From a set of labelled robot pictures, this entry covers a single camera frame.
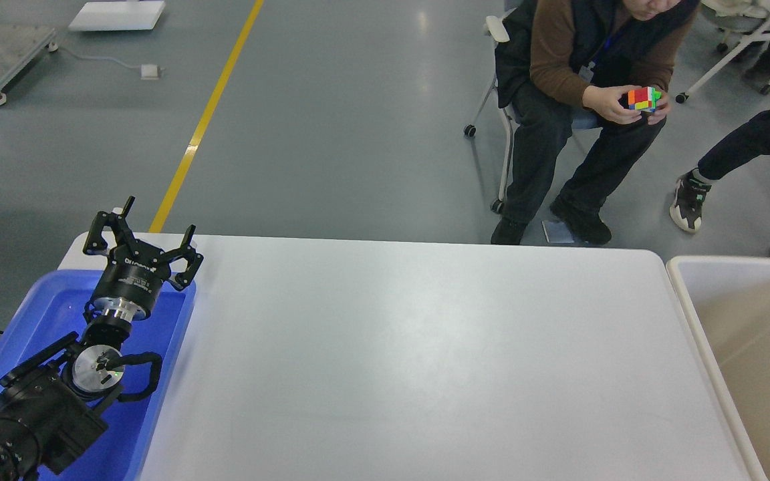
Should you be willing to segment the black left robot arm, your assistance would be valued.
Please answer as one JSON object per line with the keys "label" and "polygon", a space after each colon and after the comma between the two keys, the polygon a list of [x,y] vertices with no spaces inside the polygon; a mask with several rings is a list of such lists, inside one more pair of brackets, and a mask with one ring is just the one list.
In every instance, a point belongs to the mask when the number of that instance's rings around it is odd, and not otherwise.
{"label": "black left robot arm", "polygon": [[192,286],[204,258],[192,244],[195,225],[168,251],[136,238],[126,222],[133,204],[99,211],[86,235],[85,255],[107,264],[86,301],[83,333],[52,341],[0,378],[0,480],[62,473],[107,432],[109,407],[158,390],[162,354],[125,354],[124,344],[134,323],[152,316],[162,287]]}

